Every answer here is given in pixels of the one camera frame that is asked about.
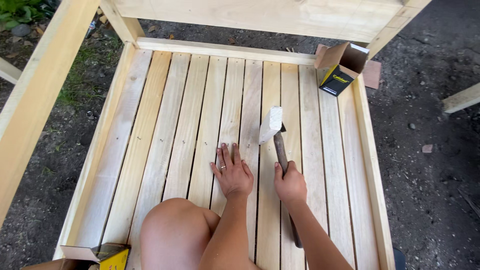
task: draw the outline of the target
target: hand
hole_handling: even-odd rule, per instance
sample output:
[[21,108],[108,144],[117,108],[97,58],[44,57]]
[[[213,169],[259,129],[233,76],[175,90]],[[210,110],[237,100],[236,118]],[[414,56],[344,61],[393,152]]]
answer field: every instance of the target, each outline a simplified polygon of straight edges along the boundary
[[278,197],[287,206],[292,202],[307,202],[307,183],[294,161],[288,162],[287,173],[283,177],[282,166],[275,162],[274,185]]
[[216,154],[220,161],[221,172],[213,162],[210,163],[210,167],[220,183],[223,195],[228,198],[230,194],[241,192],[248,196],[252,192],[253,174],[247,163],[241,160],[239,146],[233,144],[233,162],[226,144],[222,144],[221,149],[217,148]]

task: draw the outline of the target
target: small stone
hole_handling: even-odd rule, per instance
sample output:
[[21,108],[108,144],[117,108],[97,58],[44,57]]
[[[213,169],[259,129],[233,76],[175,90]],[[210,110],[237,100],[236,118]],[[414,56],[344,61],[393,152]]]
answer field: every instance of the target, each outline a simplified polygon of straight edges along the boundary
[[17,37],[24,37],[31,32],[30,27],[26,24],[17,25],[12,28],[12,34],[16,35]]

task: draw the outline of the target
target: cardboard box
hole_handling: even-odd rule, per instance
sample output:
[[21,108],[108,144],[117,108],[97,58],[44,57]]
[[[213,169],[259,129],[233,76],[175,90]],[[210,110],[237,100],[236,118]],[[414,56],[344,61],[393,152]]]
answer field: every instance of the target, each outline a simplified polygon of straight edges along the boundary
[[106,243],[94,248],[61,245],[63,259],[23,267],[22,270],[125,270],[129,245]]
[[362,72],[369,50],[350,42],[319,49],[315,68],[329,68],[320,89],[338,97]]

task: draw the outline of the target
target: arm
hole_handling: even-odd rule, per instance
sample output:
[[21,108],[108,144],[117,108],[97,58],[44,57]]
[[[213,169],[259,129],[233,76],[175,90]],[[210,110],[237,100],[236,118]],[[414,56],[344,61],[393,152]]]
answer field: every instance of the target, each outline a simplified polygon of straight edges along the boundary
[[283,178],[282,167],[275,162],[275,190],[297,227],[310,269],[352,269],[310,211],[307,185],[295,162],[288,162]]
[[233,144],[232,162],[227,146],[217,149],[221,171],[210,166],[220,183],[227,205],[212,239],[200,260],[199,269],[248,269],[247,197],[252,192],[253,175],[241,160],[237,144]]

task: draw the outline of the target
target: wooden hammer handle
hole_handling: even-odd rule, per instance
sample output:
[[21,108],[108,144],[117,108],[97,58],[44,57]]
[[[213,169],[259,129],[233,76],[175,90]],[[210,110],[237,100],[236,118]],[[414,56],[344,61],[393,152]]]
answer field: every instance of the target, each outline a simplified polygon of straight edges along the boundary
[[[285,176],[288,168],[288,160],[287,160],[287,154],[285,152],[285,145],[283,144],[282,133],[280,131],[273,136],[273,142],[275,144],[278,163],[280,163],[280,166],[282,166],[282,172],[283,172],[282,176]],[[293,223],[292,216],[290,216],[290,214],[288,216],[290,217],[290,224],[292,225],[293,241],[295,241],[295,246],[298,248],[303,248],[303,245],[300,241],[300,236],[297,232],[297,228]]]

